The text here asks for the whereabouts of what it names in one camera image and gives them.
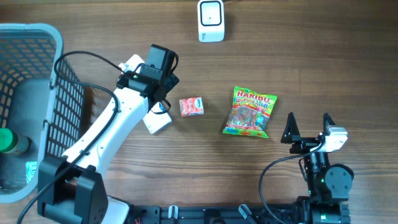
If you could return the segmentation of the green Haribo gummy bag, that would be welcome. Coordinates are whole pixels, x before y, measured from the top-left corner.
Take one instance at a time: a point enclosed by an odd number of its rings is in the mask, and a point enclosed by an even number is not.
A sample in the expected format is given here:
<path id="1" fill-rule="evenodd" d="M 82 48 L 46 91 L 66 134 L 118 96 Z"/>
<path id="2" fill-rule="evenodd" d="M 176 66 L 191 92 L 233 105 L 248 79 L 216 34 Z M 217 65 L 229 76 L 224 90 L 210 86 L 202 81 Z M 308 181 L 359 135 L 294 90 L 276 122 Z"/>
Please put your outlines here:
<path id="1" fill-rule="evenodd" d="M 235 86 L 232 109 L 222 133 L 267 139 L 266 126 L 276 101 L 276 95 Z"/>

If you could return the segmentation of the green lid jar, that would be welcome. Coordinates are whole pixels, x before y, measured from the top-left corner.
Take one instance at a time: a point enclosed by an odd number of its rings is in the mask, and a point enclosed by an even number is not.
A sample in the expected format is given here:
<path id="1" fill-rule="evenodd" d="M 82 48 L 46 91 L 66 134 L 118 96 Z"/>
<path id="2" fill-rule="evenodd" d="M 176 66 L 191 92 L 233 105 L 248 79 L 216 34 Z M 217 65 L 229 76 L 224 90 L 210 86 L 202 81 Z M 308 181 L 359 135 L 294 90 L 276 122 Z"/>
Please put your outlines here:
<path id="1" fill-rule="evenodd" d="M 29 138 L 8 128 L 1 128 L 1 153 L 23 154 L 29 150 Z"/>

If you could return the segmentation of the white blue carton box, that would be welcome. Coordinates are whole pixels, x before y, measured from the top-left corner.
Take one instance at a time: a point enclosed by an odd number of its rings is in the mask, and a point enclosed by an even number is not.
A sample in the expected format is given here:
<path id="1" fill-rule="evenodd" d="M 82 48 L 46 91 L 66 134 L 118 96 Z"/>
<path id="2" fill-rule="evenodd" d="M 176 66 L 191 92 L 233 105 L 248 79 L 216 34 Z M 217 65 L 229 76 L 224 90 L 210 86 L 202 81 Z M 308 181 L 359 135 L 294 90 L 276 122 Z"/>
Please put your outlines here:
<path id="1" fill-rule="evenodd" d="M 143 122 L 151 134 L 155 134 L 163 127 L 172 122 L 171 117 L 165 111 L 161 103 L 157 103 L 152 109 L 144 116 Z"/>

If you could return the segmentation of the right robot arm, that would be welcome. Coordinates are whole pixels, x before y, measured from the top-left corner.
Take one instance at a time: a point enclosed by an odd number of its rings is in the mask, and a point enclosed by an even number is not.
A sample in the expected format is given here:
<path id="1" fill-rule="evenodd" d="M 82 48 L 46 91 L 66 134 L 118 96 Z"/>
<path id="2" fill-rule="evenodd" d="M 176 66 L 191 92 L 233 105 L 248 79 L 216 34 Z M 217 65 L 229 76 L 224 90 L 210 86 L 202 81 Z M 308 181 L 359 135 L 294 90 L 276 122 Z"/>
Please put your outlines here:
<path id="1" fill-rule="evenodd" d="M 314 138 L 300 135 L 295 116 L 289 113 L 281 142 L 290 144 L 290 153 L 299 158 L 299 167 L 308 187 L 308 196 L 294 202 L 292 223 L 349 223 L 348 206 L 354 172 L 343 164 L 330 164 L 329 154 L 343 147 L 348 132 L 323 115 L 323 131 Z"/>

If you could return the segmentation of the teal wet wipes pack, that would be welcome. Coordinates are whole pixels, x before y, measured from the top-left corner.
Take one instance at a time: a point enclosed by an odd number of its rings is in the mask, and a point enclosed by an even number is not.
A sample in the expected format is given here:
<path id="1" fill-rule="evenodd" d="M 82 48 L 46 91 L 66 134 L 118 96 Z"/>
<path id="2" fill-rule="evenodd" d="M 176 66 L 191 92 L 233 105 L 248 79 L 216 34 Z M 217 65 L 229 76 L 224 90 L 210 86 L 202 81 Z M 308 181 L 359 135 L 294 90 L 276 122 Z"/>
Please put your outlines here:
<path id="1" fill-rule="evenodd" d="M 26 168 L 26 173 L 25 173 L 26 182 L 29 183 L 35 175 L 37 169 L 37 161 L 26 162 L 25 168 Z"/>

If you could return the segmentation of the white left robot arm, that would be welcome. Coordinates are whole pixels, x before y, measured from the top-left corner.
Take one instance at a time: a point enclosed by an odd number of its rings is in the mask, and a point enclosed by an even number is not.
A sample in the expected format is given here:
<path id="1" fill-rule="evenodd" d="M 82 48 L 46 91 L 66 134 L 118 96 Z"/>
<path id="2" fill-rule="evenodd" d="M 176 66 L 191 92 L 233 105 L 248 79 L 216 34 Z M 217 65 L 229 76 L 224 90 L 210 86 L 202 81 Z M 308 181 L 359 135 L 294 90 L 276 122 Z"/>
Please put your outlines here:
<path id="1" fill-rule="evenodd" d="M 103 178 L 127 135 L 178 83 L 178 55 L 151 45 L 145 62 L 121 69 L 111 101 L 61 157 L 39 165 L 37 213 L 58 223 L 129 223 L 134 207 L 110 197 Z"/>

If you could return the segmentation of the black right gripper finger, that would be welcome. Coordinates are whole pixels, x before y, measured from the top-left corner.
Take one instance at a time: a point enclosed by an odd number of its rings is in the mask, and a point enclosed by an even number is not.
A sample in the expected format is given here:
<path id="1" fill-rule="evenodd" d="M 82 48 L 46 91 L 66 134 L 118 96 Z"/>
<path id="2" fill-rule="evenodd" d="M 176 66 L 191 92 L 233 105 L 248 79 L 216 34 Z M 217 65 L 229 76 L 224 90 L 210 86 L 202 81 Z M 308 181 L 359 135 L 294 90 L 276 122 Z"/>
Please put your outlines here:
<path id="1" fill-rule="evenodd" d="M 332 118 L 330 117 L 330 115 L 328 113 L 325 113 L 323 115 L 323 132 L 327 133 L 328 132 L 328 127 L 329 126 L 334 126 L 335 123 L 332 120 Z"/>
<path id="2" fill-rule="evenodd" d="M 293 144 L 301 141 L 300 132 L 293 112 L 287 117 L 286 126 L 280 142 L 283 144 Z"/>

